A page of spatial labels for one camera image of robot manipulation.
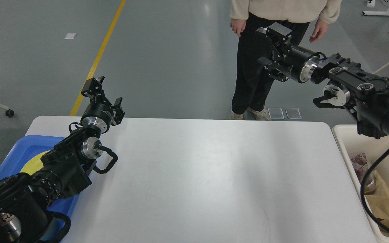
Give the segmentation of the person's hand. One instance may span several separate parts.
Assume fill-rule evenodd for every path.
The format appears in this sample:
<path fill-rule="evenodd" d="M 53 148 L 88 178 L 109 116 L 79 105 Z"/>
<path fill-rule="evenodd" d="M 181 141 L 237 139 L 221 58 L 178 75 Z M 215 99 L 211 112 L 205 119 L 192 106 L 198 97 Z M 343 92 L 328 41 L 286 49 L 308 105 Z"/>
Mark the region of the person's hand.
<path fill-rule="evenodd" d="M 247 25 L 247 20 L 230 19 L 230 28 L 238 36 L 241 37 Z"/>

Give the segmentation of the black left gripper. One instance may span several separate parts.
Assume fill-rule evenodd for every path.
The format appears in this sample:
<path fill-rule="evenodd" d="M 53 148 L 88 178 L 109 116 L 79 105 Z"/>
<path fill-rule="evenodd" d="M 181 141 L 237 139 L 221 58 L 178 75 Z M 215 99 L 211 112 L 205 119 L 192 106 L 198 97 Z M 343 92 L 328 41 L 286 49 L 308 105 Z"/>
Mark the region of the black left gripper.
<path fill-rule="evenodd" d="M 122 97 L 115 100 L 114 105 L 105 97 L 102 83 L 105 76 L 90 78 L 85 81 L 81 95 L 89 98 L 92 102 L 88 105 L 80 123 L 83 127 L 95 129 L 99 134 L 109 131 L 111 126 L 119 125 L 125 111 L 122 110 Z"/>

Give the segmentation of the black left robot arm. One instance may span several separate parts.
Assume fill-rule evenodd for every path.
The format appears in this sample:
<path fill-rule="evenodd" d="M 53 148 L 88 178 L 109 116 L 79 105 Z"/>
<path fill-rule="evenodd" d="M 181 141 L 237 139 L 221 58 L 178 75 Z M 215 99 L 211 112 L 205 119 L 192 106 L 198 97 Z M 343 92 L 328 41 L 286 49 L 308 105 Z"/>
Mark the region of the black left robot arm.
<path fill-rule="evenodd" d="M 105 77 L 90 78 L 81 94 L 90 103 L 70 129 L 70 135 L 41 156 L 42 168 L 29 175 L 20 172 L 0 180 L 0 243 L 60 243 L 71 219 L 49 211 L 57 199 L 80 194 L 91 185 L 89 175 L 109 172 L 118 156 L 99 140 L 123 120 L 122 98 L 112 104 L 102 88 Z"/>

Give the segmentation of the person's other hand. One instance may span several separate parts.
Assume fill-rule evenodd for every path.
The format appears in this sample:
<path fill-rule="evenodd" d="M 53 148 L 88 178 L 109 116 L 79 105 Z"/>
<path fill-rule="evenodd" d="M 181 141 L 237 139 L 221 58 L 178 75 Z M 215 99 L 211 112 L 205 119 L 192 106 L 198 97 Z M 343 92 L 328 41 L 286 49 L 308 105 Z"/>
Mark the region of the person's other hand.
<path fill-rule="evenodd" d="M 322 37 L 326 34 L 326 32 L 329 29 L 330 24 L 318 19 L 315 24 L 314 31 L 312 35 L 309 37 L 310 43 L 316 43 L 317 41 L 321 40 Z"/>

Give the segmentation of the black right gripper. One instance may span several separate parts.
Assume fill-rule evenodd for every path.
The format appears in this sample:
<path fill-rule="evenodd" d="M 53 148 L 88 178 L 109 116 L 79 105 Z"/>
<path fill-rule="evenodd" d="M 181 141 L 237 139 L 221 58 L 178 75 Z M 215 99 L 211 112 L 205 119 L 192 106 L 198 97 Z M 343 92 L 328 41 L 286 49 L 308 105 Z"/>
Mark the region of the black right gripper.
<path fill-rule="evenodd" d="M 290 43 L 293 31 L 279 23 L 273 23 L 255 31 L 265 37 L 271 45 L 270 59 L 258 58 L 257 62 L 264 66 L 267 75 L 273 80 L 286 82 L 289 78 L 298 83 L 305 83 L 312 79 L 312 74 L 318 68 L 320 54 Z"/>

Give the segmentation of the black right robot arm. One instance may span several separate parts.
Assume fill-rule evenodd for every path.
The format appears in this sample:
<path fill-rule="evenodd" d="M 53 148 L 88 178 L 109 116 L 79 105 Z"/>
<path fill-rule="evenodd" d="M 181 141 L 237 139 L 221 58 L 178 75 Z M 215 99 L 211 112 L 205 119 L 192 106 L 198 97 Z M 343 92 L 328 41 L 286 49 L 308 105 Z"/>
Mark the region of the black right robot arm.
<path fill-rule="evenodd" d="M 352 62 L 340 54 L 326 57 L 322 52 L 314 52 L 291 44 L 293 31 L 279 23 L 256 31 L 271 46 L 272 51 L 258 58 L 269 77 L 286 82 L 311 81 L 320 84 L 329 80 L 323 89 L 323 96 L 314 98 L 318 108 L 345 109 L 357 123 L 358 134 L 380 139 L 389 136 L 389 78 L 368 73 L 361 64 Z M 360 196 L 367 215 L 380 228 L 389 232 L 389 227 L 381 223 L 370 212 L 364 198 L 364 184 L 374 169 L 389 155 L 384 152 L 363 176 Z"/>

